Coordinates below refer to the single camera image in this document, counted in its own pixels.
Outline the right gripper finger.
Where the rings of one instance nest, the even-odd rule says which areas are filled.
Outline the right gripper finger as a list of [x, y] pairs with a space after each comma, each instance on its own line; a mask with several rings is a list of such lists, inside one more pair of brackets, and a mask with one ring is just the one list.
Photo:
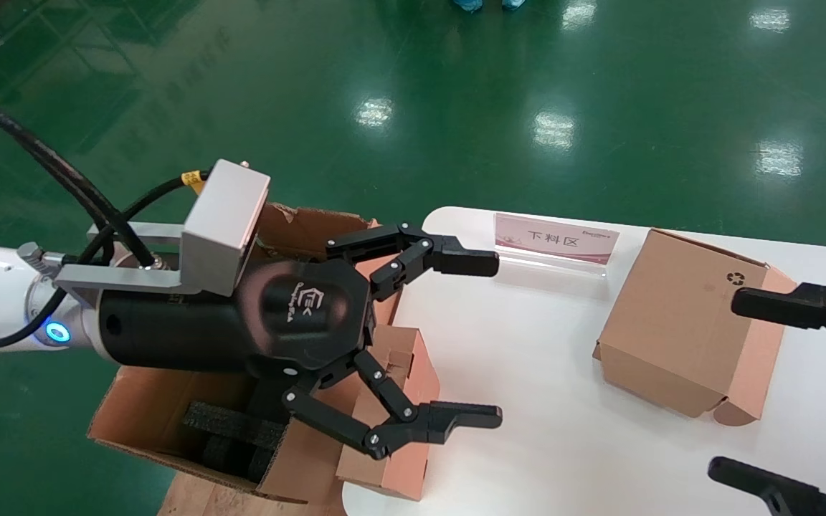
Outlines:
[[712, 458], [708, 476], [715, 482], [759, 497], [772, 515], [826, 515], [826, 494], [812, 484], [728, 457]]
[[826, 329], [826, 285], [800, 283], [789, 293], [739, 288], [731, 311], [747, 319], [800, 329]]

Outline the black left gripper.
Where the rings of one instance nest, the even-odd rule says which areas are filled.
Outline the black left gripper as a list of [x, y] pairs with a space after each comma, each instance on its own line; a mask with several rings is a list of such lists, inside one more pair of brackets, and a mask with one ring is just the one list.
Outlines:
[[[390, 260], [369, 279], [353, 266], [385, 257]], [[323, 386], [318, 373], [286, 390], [283, 403], [302, 424], [375, 460], [408, 444], [445, 444], [458, 427], [501, 426], [498, 406], [412, 403], [374, 356], [360, 350], [374, 327], [373, 300], [387, 300], [429, 270], [494, 277], [497, 252], [466, 249], [455, 236], [401, 223], [330, 239], [326, 258], [251, 264], [227, 296], [106, 290], [96, 310], [103, 349], [119, 365], [134, 367], [312, 373], [337, 365], [357, 373], [388, 414], [374, 427], [314, 398]]]

